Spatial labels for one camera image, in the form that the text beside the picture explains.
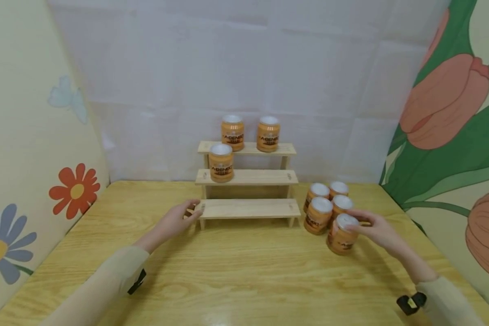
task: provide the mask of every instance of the black wrist strap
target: black wrist strap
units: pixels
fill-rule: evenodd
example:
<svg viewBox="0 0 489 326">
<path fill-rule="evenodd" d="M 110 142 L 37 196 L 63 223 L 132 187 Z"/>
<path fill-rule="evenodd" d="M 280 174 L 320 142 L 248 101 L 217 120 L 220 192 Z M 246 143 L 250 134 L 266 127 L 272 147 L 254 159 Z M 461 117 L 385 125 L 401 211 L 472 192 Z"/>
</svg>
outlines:
<svg viewBox="0 0 489 326">
<path fill-rule="evenodd" d="M 406 314 L 406 316 L 413 315 L 420 307 L 426 304 L 427 296 L 422 292 L 416 292 L 411 297 L 403 295 L 397 299 L 397 304 Z"/>
<path fill-rule="evenodd" d="M 142 269 L 141 272 L 139 273 L 138 279 L 136 280 L 134 285 L 132 285 L 131 288 L 129 288 L 127 293 L 132 295 L 139 288 L 139 286 L 143 284 L 145 277 L 146 277 L 145 269 Z"/>
</svg>

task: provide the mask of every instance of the wooden shelf step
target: wooden shelf step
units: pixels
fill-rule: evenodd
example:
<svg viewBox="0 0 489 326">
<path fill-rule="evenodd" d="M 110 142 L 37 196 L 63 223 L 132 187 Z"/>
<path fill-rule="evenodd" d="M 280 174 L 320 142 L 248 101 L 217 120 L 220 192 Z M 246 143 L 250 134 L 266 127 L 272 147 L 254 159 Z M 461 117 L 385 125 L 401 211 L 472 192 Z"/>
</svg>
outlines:
<svg viewBox="0 0 489 326">
<path fill-rule="evenodd" d="M 295 199 L 203 199 L 196 210 L 204 209 L 201 219 L 282 219 L 299 217 Z"/>
<path fill-rule="evenodd" d="M 196 185 L 202 186 L 289 186 L 299 183 L 293 170 L 234 169 L 234 178 L 228 182 L 214 182 L 210 170 L 197 171 Z"/>
<path fill-rule="evenodd" d="M 208 154 L 212 145 L 220 143 L 220 141 L 201 141 L 197 148 L 197 153 Z M 279 148 L 275 152 L 265 153 L 256 148 L 255 142 L 244 142 L 244 148 L 239 152 L 234 152 L 234 155 L 257 155 L 257 156 L 293 156 L 297 155 L 293 144 L 285 142 L 279 143 Z"/>
</svg>

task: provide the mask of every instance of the table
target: table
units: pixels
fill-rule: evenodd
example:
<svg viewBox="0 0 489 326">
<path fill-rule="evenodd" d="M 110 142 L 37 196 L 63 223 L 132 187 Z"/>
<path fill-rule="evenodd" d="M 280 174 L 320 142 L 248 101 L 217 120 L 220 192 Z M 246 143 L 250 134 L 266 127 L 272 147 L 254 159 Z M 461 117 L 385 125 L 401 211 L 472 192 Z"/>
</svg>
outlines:
<svg viewBox="0 0 489 326">
<path fill-rule="evenodd" d="M 302 206 L 308 185 L 294 187 Z M 201 195 L 192 182 L 110 185 L 0 312 L 0 326 L 34 326 L 118 248 L 130 245 L 172 205 Z M 378 185 L 352 184 L 355 206 L 388 218 L 428 262 L 461 289 L 489 325 L 489 306 Z M 326 237 L 281 220 L 207 221 L 160 247 L 144 285 L 100 325 L 429 325 L 395 300 L 414 293 L 398 261 L 360 237 L 350 256 Z"/>
</svg>

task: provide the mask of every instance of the orange can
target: orange can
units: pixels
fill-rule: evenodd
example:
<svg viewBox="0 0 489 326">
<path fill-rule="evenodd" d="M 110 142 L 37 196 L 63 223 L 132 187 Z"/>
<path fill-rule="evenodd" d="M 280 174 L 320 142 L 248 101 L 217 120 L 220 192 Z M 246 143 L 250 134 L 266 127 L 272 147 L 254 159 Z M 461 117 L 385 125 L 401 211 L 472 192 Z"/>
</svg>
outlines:
<svg viewBox="0 0 489 326">
<path fill-rule="evenodd" d="M 243 119 L 234 114 L 225 115 L 221 122 L 221 142 L 230 145 L 234 152 L 245 147 L 245 124 Z"/>
<path fill-rule="evenodd" d="M 212 181 L 230 181 L 234 177 L 234 153 L 230 145 L 215 144 L 210 147 L 209 165 Z"/>
<path fill-rule="evenodd" d="M 337 195 L 347 196 L 349 194 L 350 188 L 348 188 L 348 185 L 344 182 L 334 181 L 330 183 L 330 200 Z"/>
<path fill-rule="evenodd" d="M 311 234 L 321 234 L 331 217 L 333 204 L 324 197 L 315 197 L 311 200 L 310 206 L 304 220 L 304 228 Z"/>
<path fill-rule="evenodd" d="M 359 225 L 359 221 L 348 214 L 340 214 L 333 221 L 326 244 L 335 254 L 349 254 L 359 236 L 357 232 L 348 231 L 346 229 L 348 225 Z"/>
<path fill-rule="evenodd" d="M 339 216 L 339 214 L 345 213 L 348 209 L 353 208 L 353 201 L 348 196 L 336 195 L 333 197 L 333 212 L 331 213 L 331 219 L 328 223 L 328 228 L 331 228 L 333 220 Z"/>
<path fill-rule="evenodd" d="M 257 149 L 261 152 L 275 152 L 279 145 L 279 119 L 265 116 L 259 119 L 257 127 Z"/>
<path fill-rule="evenodd" d="M 324 197 L 328 198 L 330 196 L 330 189 L 323 184 L 319 183 L 314 183 L 310 186 L 310 189 L 308 189 L 308 193 L 306 195 L 306 202 L 304 202 L 304 207 L 302 208 L 304 210 L 304 213 L 307 212 L 308 206 L 310 206 L 310 202 L 313 198 L 316 197 Z"/>
</svg>

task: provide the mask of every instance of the beige sleeve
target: beige sleeve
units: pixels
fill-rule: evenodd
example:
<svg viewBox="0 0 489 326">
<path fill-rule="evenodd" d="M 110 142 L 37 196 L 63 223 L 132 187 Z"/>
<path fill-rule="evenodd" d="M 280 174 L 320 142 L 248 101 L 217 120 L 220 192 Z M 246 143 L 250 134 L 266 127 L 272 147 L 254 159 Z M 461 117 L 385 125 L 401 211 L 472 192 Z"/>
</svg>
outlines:
<svg viewBox="0 0 489 326">
<path fill-rule="evenodd" d="M 465 296 L 446 278 L 419 283 L 417 291 L 427 296 L 423 310 L 433 326 L 484 325 Z"/>
<path fill-rule="evenodd" d="M 125 247 L 109 257 L 40 326 L 95 326 L 111 303 L 137 281 L 149 254 Z"/>
</svg>

